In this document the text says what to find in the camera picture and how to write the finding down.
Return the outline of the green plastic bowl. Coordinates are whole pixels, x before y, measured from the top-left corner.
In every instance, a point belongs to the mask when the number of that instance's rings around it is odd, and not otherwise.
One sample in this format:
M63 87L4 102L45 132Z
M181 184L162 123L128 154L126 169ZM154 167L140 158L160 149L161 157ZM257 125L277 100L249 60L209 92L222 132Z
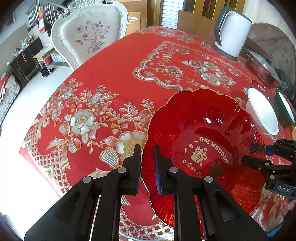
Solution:
M284 93L276 90L274 102L277 106L278 120L284 128L295 126L295 115Z

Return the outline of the white ceramic bowl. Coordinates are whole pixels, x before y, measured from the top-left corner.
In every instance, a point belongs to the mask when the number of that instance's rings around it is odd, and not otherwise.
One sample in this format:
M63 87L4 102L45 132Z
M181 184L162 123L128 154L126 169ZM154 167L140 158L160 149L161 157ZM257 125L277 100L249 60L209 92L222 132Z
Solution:
M260 133L276 136L278 134L278 119L272 105L257 89L248 88L246 111L253 118Z

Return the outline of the large red wedding plate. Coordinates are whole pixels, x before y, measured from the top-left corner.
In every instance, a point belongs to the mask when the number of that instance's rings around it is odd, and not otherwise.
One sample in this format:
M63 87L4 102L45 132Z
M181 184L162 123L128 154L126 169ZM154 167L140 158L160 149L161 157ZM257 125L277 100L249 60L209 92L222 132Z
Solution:
M252 117L233 98L210 89L179 92L149 123L142 177L157 217L174 226L174 199L157 190L155 146L188 175L211 176L246 212L257 207L264 178L241 159L244 155L263 158L264 140Z

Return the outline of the small red glass plate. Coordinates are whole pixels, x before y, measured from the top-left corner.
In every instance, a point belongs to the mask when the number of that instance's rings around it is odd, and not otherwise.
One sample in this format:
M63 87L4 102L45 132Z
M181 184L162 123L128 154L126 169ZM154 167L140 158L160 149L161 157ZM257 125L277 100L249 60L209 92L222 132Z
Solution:
M278 117L278 107L275 104L273 96L270 94L269 90L265 87L265 85L261 81L257 81L256 79L251 80L251 85L253 88L258 90L260 93L264 95L264 97L268 100L268 102L273 107L275 115Z

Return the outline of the black plastic bag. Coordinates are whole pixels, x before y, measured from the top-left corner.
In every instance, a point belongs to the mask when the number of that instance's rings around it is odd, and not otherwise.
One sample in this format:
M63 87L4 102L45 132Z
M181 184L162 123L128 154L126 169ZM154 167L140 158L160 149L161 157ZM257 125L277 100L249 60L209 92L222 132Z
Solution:
M295 86L284 71L280 69L276 69L275 71L281 80L279 89L287 96L288 100L293 103L295 100Z

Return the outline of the red floral tablecloth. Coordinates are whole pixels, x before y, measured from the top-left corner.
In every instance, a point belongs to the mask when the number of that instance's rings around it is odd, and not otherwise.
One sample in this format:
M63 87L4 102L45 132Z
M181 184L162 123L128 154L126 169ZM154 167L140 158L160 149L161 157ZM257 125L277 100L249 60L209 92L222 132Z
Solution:
M243 58L228 60L207 40L147 27L75 70L37 115L20 154L61 197L83 176L119 167L173 94L208 88L244 107L254 79Z

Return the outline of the white electric kettle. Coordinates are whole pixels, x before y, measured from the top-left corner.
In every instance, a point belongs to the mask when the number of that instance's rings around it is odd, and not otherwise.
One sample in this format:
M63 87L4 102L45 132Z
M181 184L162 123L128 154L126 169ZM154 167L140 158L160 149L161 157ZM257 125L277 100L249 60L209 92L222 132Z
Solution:
M252 21L236 10L224 7L214 25L213 48L221 55L237 60L250 31Z

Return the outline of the floral sofa with red cushions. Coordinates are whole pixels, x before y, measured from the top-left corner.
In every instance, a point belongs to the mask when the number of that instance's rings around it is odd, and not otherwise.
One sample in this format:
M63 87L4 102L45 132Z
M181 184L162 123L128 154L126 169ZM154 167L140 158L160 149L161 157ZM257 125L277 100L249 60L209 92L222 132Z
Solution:
M10 107L17 98L20 92L20 85L16 81L13 75L8 73L3 73L1 75L1 105L0 105L0 114L1 119L0 123L2 125L4 118L6 117Z

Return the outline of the wooden chair back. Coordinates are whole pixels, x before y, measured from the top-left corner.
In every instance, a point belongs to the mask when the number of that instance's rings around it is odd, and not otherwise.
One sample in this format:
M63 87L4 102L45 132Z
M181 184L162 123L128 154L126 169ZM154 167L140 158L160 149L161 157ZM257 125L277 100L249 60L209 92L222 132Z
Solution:
M177 30L197 35L203 39L214 42L215 21L201 15L179 11Z

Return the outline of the dark wooden sideboard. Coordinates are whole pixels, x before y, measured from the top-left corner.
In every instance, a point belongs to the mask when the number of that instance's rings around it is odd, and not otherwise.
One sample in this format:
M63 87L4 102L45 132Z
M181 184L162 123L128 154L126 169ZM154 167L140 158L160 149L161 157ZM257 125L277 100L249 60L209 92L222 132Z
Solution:
M9 64L11 73L22 88L41 70L38 61L34 58L41 49L43 49L43 44L40 38L36 38Z

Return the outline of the small white side table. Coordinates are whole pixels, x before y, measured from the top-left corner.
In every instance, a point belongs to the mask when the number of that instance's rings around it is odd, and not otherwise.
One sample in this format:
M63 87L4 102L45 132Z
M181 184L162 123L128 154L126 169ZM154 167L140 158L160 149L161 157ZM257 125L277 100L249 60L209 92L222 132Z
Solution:
M46 47L41 49L36 55L33 56L35 60L39 63L41 66L41 63L44 63L44 66L47 68L48 73L51 74L51 70L49 69L49 65L46 63L46 59L49 58L53 53L55 53L56 50L53 47L51 43L47 44Z

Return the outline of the white ornate chair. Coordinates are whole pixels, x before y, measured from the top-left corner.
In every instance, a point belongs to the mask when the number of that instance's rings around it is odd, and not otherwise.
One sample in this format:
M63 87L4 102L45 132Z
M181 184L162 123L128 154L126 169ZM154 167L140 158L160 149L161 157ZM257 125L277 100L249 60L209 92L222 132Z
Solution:
M72 1L51 28L51 43L72 70L122 39L128 11L118 1Z

